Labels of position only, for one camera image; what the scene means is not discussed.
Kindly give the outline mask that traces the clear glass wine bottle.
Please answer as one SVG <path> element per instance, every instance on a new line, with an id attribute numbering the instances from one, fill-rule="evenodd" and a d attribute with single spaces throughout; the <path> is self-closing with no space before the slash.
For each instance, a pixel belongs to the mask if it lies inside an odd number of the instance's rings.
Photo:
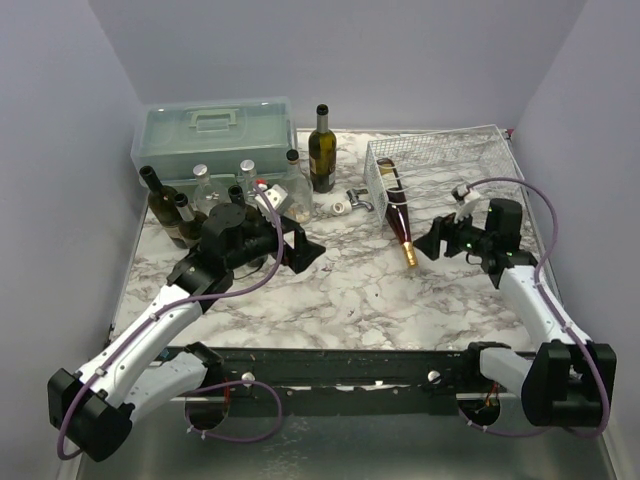
<path id="1" fill-rule="evenodd" d="M 311 221 L 314 210 L 312 184 L 301 169 L 297 150 L 290 149 L 286 153 L 286 159 L 287 173 L 282 177 L 280 185 L 287 191 L 291 203 L 285 216 L 299 224 L 307 224 Z"/>

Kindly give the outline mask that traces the green bottle black cap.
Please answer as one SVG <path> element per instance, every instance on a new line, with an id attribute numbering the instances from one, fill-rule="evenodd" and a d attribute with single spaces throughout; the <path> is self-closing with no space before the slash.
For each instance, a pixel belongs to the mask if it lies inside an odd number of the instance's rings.
<path id="1" fill-rule="evenodd" d="M 234 184 L 228 188 L 228 195 L 231 202 L 241 207 L 244 213 L 244 220 L 240 221 L 240 217 L 233 219 L 231 227 L 241 228 L 246 233 L 257 234 L 262 216 L 254 206 L 246 202 L 242 188 L 238 184 Z"/>

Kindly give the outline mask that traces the clear bottle dark label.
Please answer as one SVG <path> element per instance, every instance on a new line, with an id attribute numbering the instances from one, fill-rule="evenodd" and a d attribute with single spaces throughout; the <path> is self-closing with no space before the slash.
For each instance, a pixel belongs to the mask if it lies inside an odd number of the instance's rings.
<path id="1" fill-rule="evenodd" d="M 245 183 L 245 192 L 253 190 L 254 183 L 257 179 L 256 165 L 253 160 L 246 159 L 240 163 L 240 172 Z"/>

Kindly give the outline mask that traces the dark green brown-label wine bottle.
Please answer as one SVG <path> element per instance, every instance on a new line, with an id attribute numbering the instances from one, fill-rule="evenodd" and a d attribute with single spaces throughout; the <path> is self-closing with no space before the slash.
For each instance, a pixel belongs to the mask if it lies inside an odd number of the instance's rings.
<path id="1" fill-rule="evenodd" d="M 308 140 L 309 168 L 313 189 L 318 193 L 330 192 L 335 184 L 337 139 L 328 125 L 329 108 L 316 107 L 316 129 Z"/>

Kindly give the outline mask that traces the clear bottle red cap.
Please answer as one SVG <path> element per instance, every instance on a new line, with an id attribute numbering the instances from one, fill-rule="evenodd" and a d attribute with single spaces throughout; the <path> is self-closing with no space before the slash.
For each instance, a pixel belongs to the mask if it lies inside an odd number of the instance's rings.
<path id="1" fill-rule="evenodd" d="M 211 178 L 206 165 L 196 165 L 193 175 L 197 183 L 193 202 L 198 211 L 208 216 L 215 206 L 231 202 L 228 190 L 218 180 Z"/>

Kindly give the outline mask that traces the olive bottle silver cap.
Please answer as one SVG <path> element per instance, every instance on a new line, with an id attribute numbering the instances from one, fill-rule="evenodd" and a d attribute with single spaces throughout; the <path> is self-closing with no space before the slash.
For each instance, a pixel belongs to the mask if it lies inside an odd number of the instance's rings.
<path id="1" fill-rule="evenodd" d="M 188 248 L 195 247 L 201 240 L 201 231 L 207 216 L 194 210 L 184 193 L 177 193 L 174 196 L 174 205 L 181 216 L 178 225 L 179 233 Z"/>

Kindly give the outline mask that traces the dark green bottle black neck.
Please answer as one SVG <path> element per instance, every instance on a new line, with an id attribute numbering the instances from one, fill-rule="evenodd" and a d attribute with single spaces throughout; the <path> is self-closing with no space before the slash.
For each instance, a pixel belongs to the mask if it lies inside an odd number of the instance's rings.
<path id="1" fill-rule="evenodd" d="M 141 167 L 139 174 L 149 189 L 147 195 L 148 207 L 171 241 L 178 248 L 186 249 L 187 245 L 179 231 L 182 217 L 174 204 L 174 197 L 177 191 L 173 187 L 163 185 L 151 166 L 145 165 Z"/>

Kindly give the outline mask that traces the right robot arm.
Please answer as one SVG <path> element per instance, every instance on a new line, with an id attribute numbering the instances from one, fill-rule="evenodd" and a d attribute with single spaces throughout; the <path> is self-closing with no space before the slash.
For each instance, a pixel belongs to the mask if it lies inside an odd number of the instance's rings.
<path id="1" fill-rule="evenodd" d="M 476 256 L 493 286 L 524 323 L 537 352 L 526 359 L 503 346 L 483 346 L 464 362 L 460 379 L 480 392 L 494 381 L 516 394 L 537 427 L 602 427 L 609 418 L 617 357 L 595 343 L 552 296 L 535 256 L 521 248 L 522 205 L 494 198 L 484 227 L 452 213 L 433 220 L 415 247 L 431 260 L 461 253 Z"/>

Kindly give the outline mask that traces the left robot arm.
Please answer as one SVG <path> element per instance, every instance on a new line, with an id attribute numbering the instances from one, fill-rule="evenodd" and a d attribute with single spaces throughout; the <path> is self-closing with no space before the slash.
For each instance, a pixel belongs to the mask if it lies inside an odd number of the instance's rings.
<path id="1" fill-rule="evenodd" d="M 137 420 L 170 399 L 238 386 L 223 373 L 222 357 L 201 344 L 185 347 L 155 371 L 148 367 L 217 300 L 242 294 L 231 288 L 235 269 L 273 256 L 276 266 L 301 273 L 325 251 L 272 207 L 263 213 L 233 203 L 214 207 L 200 242 L 174 266 L 148 309 L 94 359 L 75 372 L 59 369 L 49 379 L 58 457 L 73 459 L 65 450 L 72 442 L 78 454 L 103 461 L 124 443 Z"/>

